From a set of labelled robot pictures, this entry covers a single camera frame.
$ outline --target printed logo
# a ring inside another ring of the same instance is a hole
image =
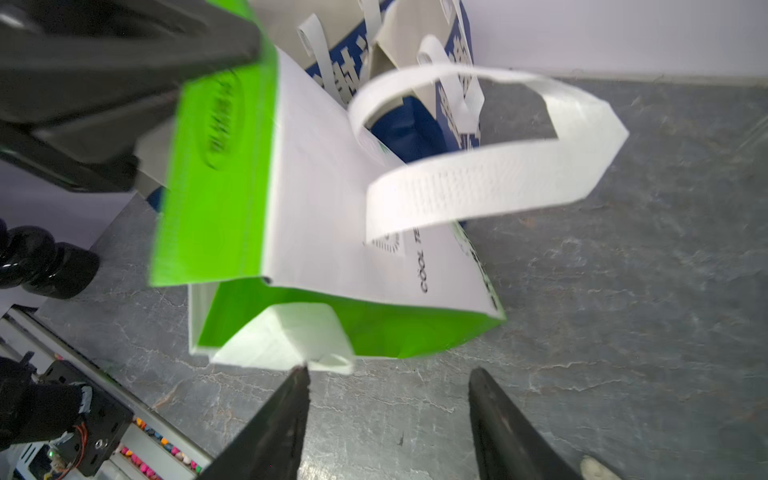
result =
[[[234,71],[223,71],[206,80],[206,114],[200,121],[203,162],[224,170],[236,152],[243,117],[243,85]]]
[[[374,247],[384,250],[387,253],[403,257],[406,254],[405,248],[402,245],[402,235],[400,233],[391,233],[384,237],[377,238],[371,242]]]

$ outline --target blue printed pattern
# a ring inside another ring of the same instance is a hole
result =
[[[394,0],[382,2],[382,12],[392,2]],[[360,86],[360,69],[368,56],[366,23],[360,22],[349,35],[331,47],[329,53],[333,66],[333,80],[336,82],[336,90],[339,91],[344,104],[348,104]],[[320,76],[320,68],[317,66],[317,63],[307,68],[306,73],[310,74],[310,77],[314,78],[318,85],[323,86],[323,78]]]

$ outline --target colorful beads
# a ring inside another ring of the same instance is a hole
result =
[[[160,434],[158,431],[150,428],[150,426],[147,425],[144,420],[136,418],[135,422],[136,425],[138,425],[139,428],[141,428],[147,435],[158,441],[163,446],[163,448],[166,449],[166,451],[175,457],[176,460],[182,462],[193,472],[202,472],[203,468],[201,466],[192,460],[192,458],[186,456],[177,446],[174,446],[172,443],[170,443],[168,439],[163,437],[162,434]],[[134,453],[125,445],[120,444],[120,446],[118,446],[118,451],[125,457],[129,458],[139,468],[139,470],[141,470],[141,473],[149,478],[149,480],[163,480],[157,476],[157,473],[152,468],[150,468],[149,465],[143,463],[141,459],[134,455]]]

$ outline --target green bag panel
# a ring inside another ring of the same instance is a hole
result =
[[[249,278],[219,285],[198,345],[221,347],[268,306],[292,302],[330,305],[358,356],[407,358],[437,353],[504,321],[483,313],[371,303],[268,286],[259,278]]]
[[[253,19],[245,1],[211,3]],[[152,285],[260,275],[277,63],[264,37],[258,63],[184,85]]]

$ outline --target gray floor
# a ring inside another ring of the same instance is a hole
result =
[[[631,132],[597,190],[468,224],[509,321],[441,355],[313,374],[301,478],[474,479],[475,366],[574,466],[768,476],[768,91],[578,84]],[[532,94],[485,95],[485,143],[551,136]],[[216,454],[284,374],[186,354],[184,289],[146,287],[154,219],[134,199],[94,247],[96,280],[40,314]]]

